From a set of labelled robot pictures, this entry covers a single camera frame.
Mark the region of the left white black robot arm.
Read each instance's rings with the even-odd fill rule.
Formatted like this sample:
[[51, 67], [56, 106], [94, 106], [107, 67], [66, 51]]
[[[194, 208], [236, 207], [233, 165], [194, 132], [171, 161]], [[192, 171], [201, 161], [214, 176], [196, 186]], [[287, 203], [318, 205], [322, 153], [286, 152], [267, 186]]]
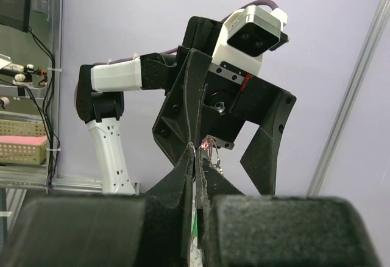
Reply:
[[222, 21], [190, 18], [182, 44], [172, 51], [82, 65], [75, 106], [96, 145], [103, 192], [135, 192], [121, 143], [124, 92], [163, 90], [152, 134], [173, 170], [148, 195], [179, 198], [193, 187], [238, 194], [211, 154], [233, 149], [246, 122], [258, 129], [241, 165], [260, 194], [273, 195], [280, 142], [296, 97], [258, 72], [263, 54], [287, 41], [281, 21], [252, 5]]

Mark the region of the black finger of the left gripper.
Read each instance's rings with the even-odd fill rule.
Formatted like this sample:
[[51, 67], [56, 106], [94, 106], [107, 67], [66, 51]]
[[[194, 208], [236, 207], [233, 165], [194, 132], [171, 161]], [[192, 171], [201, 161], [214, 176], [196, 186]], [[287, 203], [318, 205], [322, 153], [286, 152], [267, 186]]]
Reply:
[[188, 143], [200, 143], [202, 106], [211, 57], [190, 49], [152, 128], [154, 141], [175, 165]]
[[240, 164], [261, 195], [275, 194], [278, 152], [295, 102], [290, 92], [253, 76], [232, 105], [233, 116], [258, 125]]

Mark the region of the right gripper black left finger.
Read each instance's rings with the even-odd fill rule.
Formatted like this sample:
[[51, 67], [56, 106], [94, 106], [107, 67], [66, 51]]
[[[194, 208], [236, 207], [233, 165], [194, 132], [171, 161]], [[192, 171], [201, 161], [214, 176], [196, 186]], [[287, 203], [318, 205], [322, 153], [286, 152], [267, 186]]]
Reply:
[[140, 195], [55, 194], [20, 211], [2, 266], [188, 266], [195, 148]]

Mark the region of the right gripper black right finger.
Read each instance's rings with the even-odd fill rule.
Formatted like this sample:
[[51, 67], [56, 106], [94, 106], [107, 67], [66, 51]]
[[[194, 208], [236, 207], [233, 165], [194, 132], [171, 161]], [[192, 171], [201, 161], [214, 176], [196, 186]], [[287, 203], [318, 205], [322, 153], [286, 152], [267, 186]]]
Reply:
[[380, 266], [349, 201], [243, 195], [201, 149], [195, 169], [204, 266]]

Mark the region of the red handled silver keyring carabiner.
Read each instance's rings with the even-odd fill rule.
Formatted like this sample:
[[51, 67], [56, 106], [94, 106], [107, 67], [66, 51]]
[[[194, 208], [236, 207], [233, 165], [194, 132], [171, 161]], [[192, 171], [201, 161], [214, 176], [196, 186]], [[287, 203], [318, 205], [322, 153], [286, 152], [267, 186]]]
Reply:
[[220, 174], [224, 175], [223, 168], [221, 167], [221, 159], [219, 157], [218, 146], [216, 141], [211, 136], [207, 135], [200, 144], [200, 148], [206, 153], [207, 157], [211, 161], [213, 168]]

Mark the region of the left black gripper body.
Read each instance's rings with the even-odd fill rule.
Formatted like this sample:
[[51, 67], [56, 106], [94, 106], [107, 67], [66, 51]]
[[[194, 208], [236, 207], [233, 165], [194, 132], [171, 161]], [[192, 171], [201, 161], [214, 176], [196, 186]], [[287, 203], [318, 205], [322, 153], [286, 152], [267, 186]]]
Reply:
[[[212, 55], [221, 30], [219, 21], [193, 16], [189, 19], [182, 45]], [[245, 120], [233, 116], [232, 106], [246, 73], [228, 72], [228, 64], [218, 64], [207, 73], [207, 89], [202, 109], [200, 136], [211, 136], [218, 148], [232, 150]]]

